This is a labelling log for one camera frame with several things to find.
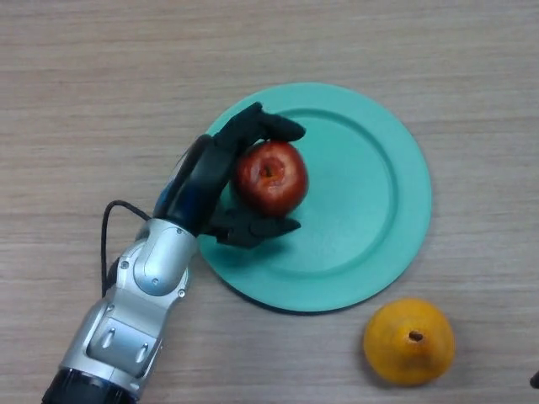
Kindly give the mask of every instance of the silver metal wrist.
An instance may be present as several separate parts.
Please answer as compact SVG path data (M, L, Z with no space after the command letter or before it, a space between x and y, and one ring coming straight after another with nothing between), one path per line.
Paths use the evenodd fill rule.
M108 380L140 398L175 304L189 286L197 242L173 223L151 219L118 263L116 284L88 312L61 367Z

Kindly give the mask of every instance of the robotic arm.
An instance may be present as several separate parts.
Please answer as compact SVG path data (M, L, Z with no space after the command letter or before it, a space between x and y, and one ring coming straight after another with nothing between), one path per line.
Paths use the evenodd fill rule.
M252 248L300 227L218 206L237 159L256 141L296 141L305 130L255 103L213 137L200 136L153 212L109 271L104 297L88 312L45 393L44 404L131 404L141 399L174 306L185 297L196 237Z

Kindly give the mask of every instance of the teal plate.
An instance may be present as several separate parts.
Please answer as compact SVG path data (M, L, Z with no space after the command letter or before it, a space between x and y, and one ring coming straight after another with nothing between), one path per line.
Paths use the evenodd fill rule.
M302 228L250 251L201 237L204 258L234 290L284 311L337 310L385 289L412 262L430 222L430 176L414 138L371 99L309 82L245 98L208 133L255 101L307 130L294 143L310 181L291 214ZM221 202L233 205L230 189Z

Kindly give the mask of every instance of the red apple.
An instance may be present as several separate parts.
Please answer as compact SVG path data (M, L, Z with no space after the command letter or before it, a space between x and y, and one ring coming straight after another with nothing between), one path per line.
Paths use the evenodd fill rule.
M251 209L281 217L303 201L309 180L302 156L294 146L286 141L265 141L240 158L232 185Z

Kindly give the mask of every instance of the wood grain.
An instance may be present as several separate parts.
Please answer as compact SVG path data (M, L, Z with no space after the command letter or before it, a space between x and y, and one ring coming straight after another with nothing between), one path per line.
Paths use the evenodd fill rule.
M251 306L198 259L143 402L537 402L538 44L537 0L0 0L0 402L40 402L99 297L106 203L150 210L226 107L292 81L361 91L414 133L428 240L396 284L330 316ZM138 225L114 216L111 255ZM358 355L403 295L457 334L451 372L418 390L379 386Z

